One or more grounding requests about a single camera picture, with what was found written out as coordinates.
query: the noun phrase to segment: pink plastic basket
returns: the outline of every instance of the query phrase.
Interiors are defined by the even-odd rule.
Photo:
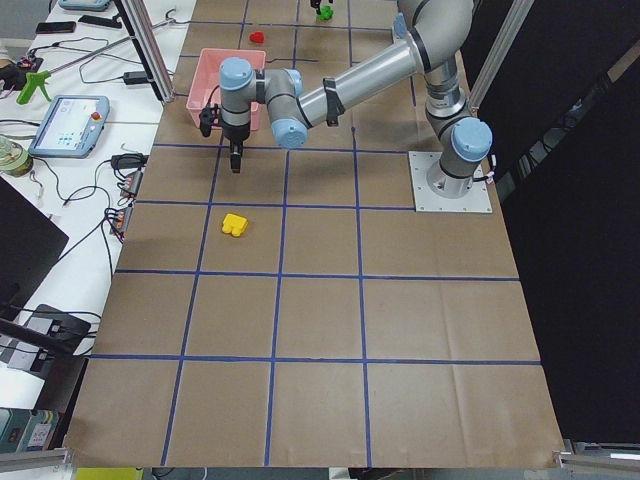
[[[200,125],[200,111],[207,104],[211,90],[220,80],[220,64],[229,57],[239,57],[247,60],[253,68],[264,68],[266,53],[262,50],[230,50],[222,48],[203,48],[193,76],[189,98],[187,98],[187,110],[191,114],[196,127]],[[220,103],[220,89],[211,99],[211,104]],[[260,128],[260,104],[251,104],[251,130]]]

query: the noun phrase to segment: yellow toy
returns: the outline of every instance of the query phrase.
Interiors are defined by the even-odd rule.
[[[227,213],[222,221],[222,233],[230,233],[234,237],[239,237],[244,233],[249,225],[249,220],[233,213]]]

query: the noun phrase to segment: cardboard surface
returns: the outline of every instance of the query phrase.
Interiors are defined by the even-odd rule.
[[[179,91],[189,55],[250,48],[255,30],[307,90],[391,43],[395,2],[338,2],[329,24],[303,2],[239,3],[198,3]],[[492,215],[413,211],[406,152],[437,147],[421,83],[291,152],[265,109],[239,175],[184,97],[166,106],[66,441],[82,465],[551,464],[560,433],[495,192]],[[249,219],[240,238],[220,231],[230,212]]]

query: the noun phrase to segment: transparent container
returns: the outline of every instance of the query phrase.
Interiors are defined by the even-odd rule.
[[[33,168],[33,158],[18,143],[0,135],[0,173],[22,177]]]

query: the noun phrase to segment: robotic arm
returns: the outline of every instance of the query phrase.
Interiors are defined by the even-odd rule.
[[[220,67],[220,125],[231,147],[231,166],[240,171],[242,144],[249,138],[252,101],[266,104],[276,142],[299,148],[308,130],[324,121],[336,126],[347,109],[415,74],[424,75],[426,115],[444,152],[429,171],[432,189],[445,197],[463,196],[477,165],[491,146],[489,127],[471,117],[458,82],[455,53],[469,33],[473,0],[400,0],[406,22],[403,38],[323,85],[302,94],[295,70],[253,70],[246,60],[229,58]]]

